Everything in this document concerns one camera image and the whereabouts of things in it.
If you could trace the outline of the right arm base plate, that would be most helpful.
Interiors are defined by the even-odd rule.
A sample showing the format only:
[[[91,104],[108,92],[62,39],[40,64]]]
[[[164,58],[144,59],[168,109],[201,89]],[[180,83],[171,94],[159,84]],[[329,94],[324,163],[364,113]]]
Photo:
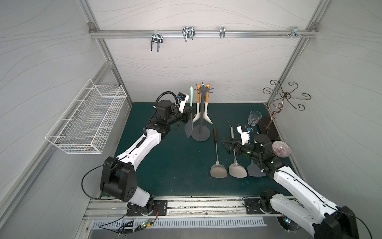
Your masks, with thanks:
[[[249,215],[270,214],[272,212],[268,201],[264,198],[244,198],[243,203]]]

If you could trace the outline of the steel turner wood handle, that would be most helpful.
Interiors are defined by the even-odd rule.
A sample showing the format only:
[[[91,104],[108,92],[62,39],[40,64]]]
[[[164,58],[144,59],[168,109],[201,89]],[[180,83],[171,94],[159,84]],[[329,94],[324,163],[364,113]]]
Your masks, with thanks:
[[[217,147],[217,129],[213,129],[213,138],[215,143],[215,152],[216,152],[216,162],[210,169],[210,175],[213,178],[226,178],[228,176],[226,168],[220,164],[219,158],[218,158],[218,147]]]

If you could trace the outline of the grey spatula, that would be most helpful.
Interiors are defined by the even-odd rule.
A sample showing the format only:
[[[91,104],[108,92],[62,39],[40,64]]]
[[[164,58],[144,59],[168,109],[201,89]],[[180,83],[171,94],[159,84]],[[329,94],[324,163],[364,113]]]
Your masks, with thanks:
[[[194,89],[191,86],[190,87],[190,98],[189,98],[191,110],[193,109],[192,108],[192,106],[193,106],[193,94],[194,94]],[[189,138],[191,136],[192,131],[193,131],[193,127],[194,127],[193,116],[192,116],[192,112],[190,112],[190,114],[188,116],[188,122],[185,124],[185,133],[186,133],[187,138]]]

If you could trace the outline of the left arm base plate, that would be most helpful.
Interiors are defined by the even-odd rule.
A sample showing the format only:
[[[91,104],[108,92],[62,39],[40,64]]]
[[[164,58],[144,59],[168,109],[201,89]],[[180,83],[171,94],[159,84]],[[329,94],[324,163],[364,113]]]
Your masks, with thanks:
[[[139,217],[139,216],[150,216],[154,217],[156,214],[159,216],[167,215],[167,200],[151,199],[145,207],[141,207],[132,203],[128,203],[127,216],[128,217]]]

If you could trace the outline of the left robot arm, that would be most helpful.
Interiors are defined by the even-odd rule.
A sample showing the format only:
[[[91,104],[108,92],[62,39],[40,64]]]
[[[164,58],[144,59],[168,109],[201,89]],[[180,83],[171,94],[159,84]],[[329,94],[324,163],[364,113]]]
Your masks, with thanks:
[[[143,129],[142,136],[116,158],[108,157],[100,168],[99,189],[111,197],[141,208],[150,208],[152,195],[138,186],[136,171],[143,159],[170,132],[178,122],[185,124],[187,136],[193,127],[193,107],[186,103],[192,100],[186,93],[163,92],[154,103],[155,112]]]

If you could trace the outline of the grey spatula mint handle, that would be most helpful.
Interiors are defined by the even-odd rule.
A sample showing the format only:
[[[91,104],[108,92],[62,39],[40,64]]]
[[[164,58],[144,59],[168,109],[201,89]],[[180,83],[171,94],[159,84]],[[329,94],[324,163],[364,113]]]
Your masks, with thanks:
[[[247,167],[248,175],[251,177],[264,177],[266,176],[265,173],[262,172],[260,167],[254,162],[254,160],[251,160],[251,163]]]

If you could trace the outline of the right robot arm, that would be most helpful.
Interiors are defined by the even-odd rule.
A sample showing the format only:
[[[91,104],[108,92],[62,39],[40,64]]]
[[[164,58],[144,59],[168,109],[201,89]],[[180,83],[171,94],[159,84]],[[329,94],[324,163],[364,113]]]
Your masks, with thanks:
[[[285,165],[272,150],[272,142],[264,134],[247,138],[233,138],[222,143],[229,153],[244,155],[256,161],[264,173],[288,190],[297,202],[283,194],[268,190],[261,194],[260,206],[264,213],[276,211],[305,229],[315,239],[358,239],[359,218],[347,206],[339,207],[304,182]]]

